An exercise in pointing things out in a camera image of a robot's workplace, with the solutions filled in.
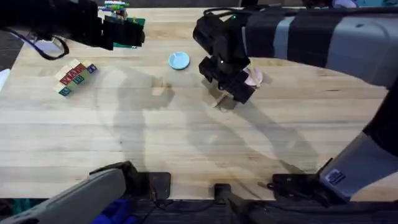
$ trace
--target black cable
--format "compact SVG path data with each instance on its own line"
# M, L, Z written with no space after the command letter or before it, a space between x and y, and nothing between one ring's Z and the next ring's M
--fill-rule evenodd
M316 211L316 210L299 210L299 209L293 209L293 208L285 208L281 207L278 205L274 205L269 202L258 202L261 205L263 205L265 208L266 207L272 207L276 208L285 212L295 212L295 213L301 213L301 214L307 214L307 215L364 215L364 214L369 214L369 213L375 213L375 212L381 212L385 210L390 210L392 208L396 208L396 206L392 206L391 208L371 208L367 210L360 210L360 211Z
M156 206L152 207L148 213L144 216L144 218L142 218L141 222L139 222L139 224L144 224L145 221L147 220L147 218L149 217L149 215L152 214L152 212L154 212L154 210L156 209Z
M232 206L231 206L231 202L227 199L224 198L223 199L225 202L225 209L226 209L226 215L227 215L227 224L233 224L233 213L232 213Z
M34 43L32 43L30 40L26 39L26 37L24 37L23 35L19 34L18 32L14 31L14 30L12 30L10 28L7 28L7 27L3 27L1 29L4 30L4 31L10 32L10 33L14 34L15 36L17 36L18 38L22 39L23 41L27 42L30 46L32 46L37 51L37 53L40 54L40 56L42 56L43 58L45 58L47 60L56 60L56 59L62 58L63 56L69 54L68 45L65 43L65 41L63 41L59 37L53 36L55 39L59 40L59 42L62 44L63 53L58 55L58 56L56 56L56 57L54 57L54 56L46 54L42 49L38 48Z
M193 210L183 210L183 209L166 209L166 208L162 208L158 203L155 203L156 208L164 211L164 212L168 212L168 213L197 213L197 212L204 212L205 210L208 210L209 208L211 208L212 206L214 206L216 203L214 201L212 201L210 204L204 206L203 208L198 208L198 209L193 209Z
M223 12L220 14L210 14L211 12L216 12L216 11L227 11L227 12ZM248 14L251 15L253 14L255 11L248 11L248 10L244 10L244 9L233 9L230 7L217 7L217 8L213 8L213 9L206 9L203 11L203 15L204 16L214 16L214 17L224 17L224 16L230 16L230 15L235 15L235 14Z

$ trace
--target blue block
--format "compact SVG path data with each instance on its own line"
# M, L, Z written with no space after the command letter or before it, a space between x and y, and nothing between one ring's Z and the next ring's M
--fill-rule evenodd
M95 65L91 64L89 67L87 67L88 72L93 73L97 70L97 67Z

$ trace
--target light blue lid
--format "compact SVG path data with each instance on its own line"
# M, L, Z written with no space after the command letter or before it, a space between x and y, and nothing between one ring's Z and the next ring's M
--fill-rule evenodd
M185 52L174 52L169 56L169 65L176 70L187 68L189 56Z

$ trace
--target wooden table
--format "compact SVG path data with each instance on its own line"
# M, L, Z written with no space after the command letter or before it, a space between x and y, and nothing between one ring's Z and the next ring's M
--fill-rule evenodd
M69 41L54 62L24 46L0 94L0 197L51 197L89 171L130 160L172 174L171 198L211 198L228 182L244 198L272 199L257 185L274 173L318 170L373 117L386 95L342 73L297 63L253 60L265 82L245 105L212 108L198 72L206 52L192 39L203 9L131 9L144 17L146 41L107 51ZM168 56L185 51L183 71ZM91 60L96 77L69 98L55 73L73 58ZM398 198L398 175L354 200Z

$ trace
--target black mount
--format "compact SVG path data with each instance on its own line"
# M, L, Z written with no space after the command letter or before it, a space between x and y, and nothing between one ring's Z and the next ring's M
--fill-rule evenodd
M126 161L96 169L90 175L108 169L123 171L127 197L165 200L170 196L171 175L168 172L138 172L130 161Z
M274 174L267 188L274 192L276 200L314 200L326 208L345 204L349 198L337 196L319 181L319 173L331 160L316 174Z

